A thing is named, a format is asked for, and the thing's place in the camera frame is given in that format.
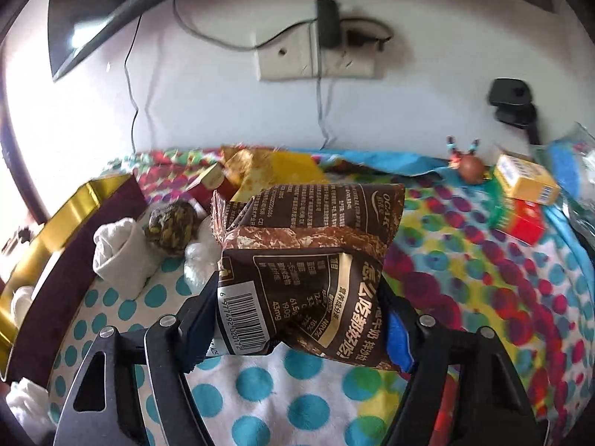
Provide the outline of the red white carton box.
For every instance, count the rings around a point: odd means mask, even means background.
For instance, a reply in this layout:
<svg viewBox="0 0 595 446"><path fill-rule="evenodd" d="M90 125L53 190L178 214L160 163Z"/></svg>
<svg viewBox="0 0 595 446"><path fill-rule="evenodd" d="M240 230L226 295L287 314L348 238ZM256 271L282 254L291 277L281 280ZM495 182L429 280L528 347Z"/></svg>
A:
<svg viewBox="0 0 595 446"><path fill-rule="evenodd" d="M227 177L225 167L217 162L203 170L186 188L191 196L207 213L211 211L212 198L217 192L223 199L231 200L237 186Z"/></svg>

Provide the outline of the red green medicine box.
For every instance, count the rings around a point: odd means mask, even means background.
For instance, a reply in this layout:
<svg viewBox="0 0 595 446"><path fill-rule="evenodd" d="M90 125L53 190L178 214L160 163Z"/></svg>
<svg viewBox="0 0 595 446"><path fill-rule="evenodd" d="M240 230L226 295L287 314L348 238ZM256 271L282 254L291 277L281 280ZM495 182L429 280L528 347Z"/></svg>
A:
<svg viewBox="0 0 595 446"><path fill-rule="evenodd" d="M492 230L535 245L546 230L541 206L506 196L496 178L487 183L490 198L488 225Z"/></svg>

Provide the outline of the clear plastic white item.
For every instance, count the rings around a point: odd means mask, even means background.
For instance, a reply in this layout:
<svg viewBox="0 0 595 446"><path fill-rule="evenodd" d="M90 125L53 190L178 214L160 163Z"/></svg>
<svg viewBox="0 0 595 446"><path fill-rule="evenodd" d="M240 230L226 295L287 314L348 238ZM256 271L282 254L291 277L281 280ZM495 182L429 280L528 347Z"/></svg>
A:
<svg viewBox="0 0 595 446"><path fill-rule="evenodd" d="M221 245L215 238L210 216L199 225L198 236L184 250L184 281L191 293L200 294L218 270Z"/></svg>

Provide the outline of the yellow snack bag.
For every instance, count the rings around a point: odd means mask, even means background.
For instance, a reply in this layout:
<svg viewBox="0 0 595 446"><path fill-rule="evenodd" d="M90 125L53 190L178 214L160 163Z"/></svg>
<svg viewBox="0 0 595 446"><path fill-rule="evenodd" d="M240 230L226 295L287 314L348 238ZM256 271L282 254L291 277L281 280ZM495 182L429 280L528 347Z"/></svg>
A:
<svg viewBox="0 0 595 446"><path fill-rule="evenodd" d="M309 154L263 147L223 146L228 178L237 186L232 201L251 199L280 184L322 184L328 179Z"/></svg>

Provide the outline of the plastic bag with blue item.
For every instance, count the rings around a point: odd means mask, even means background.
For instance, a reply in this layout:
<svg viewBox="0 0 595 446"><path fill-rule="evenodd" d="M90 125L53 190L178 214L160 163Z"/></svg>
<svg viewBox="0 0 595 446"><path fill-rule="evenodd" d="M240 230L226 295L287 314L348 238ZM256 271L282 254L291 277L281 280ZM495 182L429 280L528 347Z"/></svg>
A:
<svg viewBox="0 0 595 446"><path fill-rule="evenodd" d="M594 136L576 123L562 138L534 146L534 157L561 187L557 206L594 247Z"/></svg>

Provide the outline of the olive yarn rope ball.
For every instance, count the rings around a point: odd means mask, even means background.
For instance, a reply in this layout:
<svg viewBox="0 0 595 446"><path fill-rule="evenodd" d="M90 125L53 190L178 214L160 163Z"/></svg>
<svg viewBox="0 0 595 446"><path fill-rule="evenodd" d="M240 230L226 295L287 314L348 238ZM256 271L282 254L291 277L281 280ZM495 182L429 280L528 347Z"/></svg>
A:
<svg viewBox="0 0 595 446"><path fill-rule="evenodd" d="M177 200L149 213L144 235L157 250L180 257L194 240L200 223L199 215L191 203Z"/></svg>

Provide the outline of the gold and maroon storage box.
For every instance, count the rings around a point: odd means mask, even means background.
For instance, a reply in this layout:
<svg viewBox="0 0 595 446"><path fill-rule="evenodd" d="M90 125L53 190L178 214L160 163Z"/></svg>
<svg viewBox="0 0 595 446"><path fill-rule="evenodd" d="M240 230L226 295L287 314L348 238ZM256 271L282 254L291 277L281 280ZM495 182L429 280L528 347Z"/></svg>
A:
<svg viewBox="0 0 595 446"><path fill-rule="evenodd" d="M45 224L1 294L1 379L46 385L54 358L95 280L98 227L146 210L132 174L92 179Z"/></svg>

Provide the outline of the brown snack packet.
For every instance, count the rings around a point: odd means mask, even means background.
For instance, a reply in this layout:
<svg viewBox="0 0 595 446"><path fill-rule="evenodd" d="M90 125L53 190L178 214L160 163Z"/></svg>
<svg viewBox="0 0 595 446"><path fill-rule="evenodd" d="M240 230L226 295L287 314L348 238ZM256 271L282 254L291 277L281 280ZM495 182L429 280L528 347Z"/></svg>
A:
<svg viewBox="0 0 595 446"><path fill-rule="evenodd" d="M378 300L404 209L401 184L282 184L231 203L215 193L218 355L284 343L346 365L394 371Z"/></svg>

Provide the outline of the black power adapter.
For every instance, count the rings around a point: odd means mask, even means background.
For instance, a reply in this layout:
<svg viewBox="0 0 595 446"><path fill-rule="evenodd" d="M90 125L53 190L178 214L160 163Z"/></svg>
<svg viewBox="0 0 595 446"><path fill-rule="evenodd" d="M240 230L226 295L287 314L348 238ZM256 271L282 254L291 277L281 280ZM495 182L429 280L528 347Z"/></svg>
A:
<svg viewBox="0 0 595 446"><path fill-rule="evenodd" d="M316 0L316 19L320 49L334 49L342 44L341 18L336 0Z"/></svg>

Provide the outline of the blue cloth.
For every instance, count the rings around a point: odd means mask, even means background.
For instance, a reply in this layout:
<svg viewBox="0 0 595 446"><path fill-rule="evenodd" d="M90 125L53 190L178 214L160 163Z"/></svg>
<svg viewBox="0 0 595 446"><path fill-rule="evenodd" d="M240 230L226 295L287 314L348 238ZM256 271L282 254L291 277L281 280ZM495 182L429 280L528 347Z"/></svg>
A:
<svg viewBox="0 0 595 446"><path fill-rule="evenodd" d="M358 151L334 149L292 149L310 155L324 172L384 173L404 177L436 174L443 179L456 178L456 171L446 160L402 151Z"/></svg>

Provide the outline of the brown reindeer toy figure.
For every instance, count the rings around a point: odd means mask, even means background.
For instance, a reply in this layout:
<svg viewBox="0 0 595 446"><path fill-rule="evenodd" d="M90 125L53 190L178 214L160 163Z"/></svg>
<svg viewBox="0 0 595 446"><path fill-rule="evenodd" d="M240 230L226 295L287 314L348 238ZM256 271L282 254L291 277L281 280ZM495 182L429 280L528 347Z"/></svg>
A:
<svg viewBox="0 0 595 446"><path fill-rule="evenodd" d="M447 147L449 149L449 167L458 172L463 182L471 185L482 184L486 180L486 166L482 159L477 155L480 140L475 139L470 144L467 152L462 152L456 144L455 138L447 138Z"/></svg>

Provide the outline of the yellow medicine box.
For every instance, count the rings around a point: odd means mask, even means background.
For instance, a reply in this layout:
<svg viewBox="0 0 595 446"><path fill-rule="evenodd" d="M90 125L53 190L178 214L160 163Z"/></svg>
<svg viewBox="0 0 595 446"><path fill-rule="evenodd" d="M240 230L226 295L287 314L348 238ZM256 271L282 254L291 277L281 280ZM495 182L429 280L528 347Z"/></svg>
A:
<svg viewBox="0 0 595 446"><path fill-rule="evenodd" d="M509 198L551 206L561 191L546 168L510 154L498 156L493 174Z"/></svg>

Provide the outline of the white sock bundle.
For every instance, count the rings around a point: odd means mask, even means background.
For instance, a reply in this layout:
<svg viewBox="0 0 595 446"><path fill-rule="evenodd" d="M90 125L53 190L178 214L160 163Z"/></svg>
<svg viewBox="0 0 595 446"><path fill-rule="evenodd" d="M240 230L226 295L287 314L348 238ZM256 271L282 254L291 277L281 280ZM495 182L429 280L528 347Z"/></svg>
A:
<svg viewBox="0 0 595 446"><path fill-rule="evenodd" d="M13 295L10 311L17 325L24 321L32 304L33 291L33 287L24 286L18 288ZM49 433L54 433L55 425L49 415L51 402L47 389L30 379L21 379L10 384L6 401L10 412L35 444L40 444Z"/></svg>

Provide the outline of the polka dot cloth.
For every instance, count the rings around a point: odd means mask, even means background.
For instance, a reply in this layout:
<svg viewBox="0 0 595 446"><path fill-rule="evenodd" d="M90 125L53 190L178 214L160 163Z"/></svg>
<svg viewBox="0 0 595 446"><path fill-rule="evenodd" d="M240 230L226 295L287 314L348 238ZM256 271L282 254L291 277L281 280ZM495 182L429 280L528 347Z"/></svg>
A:
<svg viewBox="0 0 595 446"><path fill-rule="evenodd" d="M594 270L560 214L489 223L489 185L253 186L143 223L207 257L120 260L58 354L58 445L551 445L594 397Z"/></svg>

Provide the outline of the white wall socket plate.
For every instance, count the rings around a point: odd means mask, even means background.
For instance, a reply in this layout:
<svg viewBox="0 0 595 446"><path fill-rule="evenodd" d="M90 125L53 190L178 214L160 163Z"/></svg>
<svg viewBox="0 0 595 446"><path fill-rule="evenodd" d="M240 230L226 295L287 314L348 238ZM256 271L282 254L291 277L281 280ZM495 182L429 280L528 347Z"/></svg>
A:
<svg viewBox="0 0 595 446"><path fill-rule="evenodd" d="M259 82L289 82L315 78L376 78L376 51L363 47L319 48L315 24L289 30L255 51Z"/></svg>

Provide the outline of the black clamp mount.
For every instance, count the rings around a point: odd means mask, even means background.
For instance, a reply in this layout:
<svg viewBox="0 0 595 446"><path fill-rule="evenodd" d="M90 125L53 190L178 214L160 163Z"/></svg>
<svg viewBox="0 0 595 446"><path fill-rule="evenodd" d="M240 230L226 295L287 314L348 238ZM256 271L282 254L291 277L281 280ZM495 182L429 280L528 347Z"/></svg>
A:
<svg viewBox="0 0 595 446"><path fill-rule="evenodd" d="M526 82L518 78L496 78L487 95L494 108L494 118L507 126L520 129L530 145L541 145L537 107Z"/></svg>

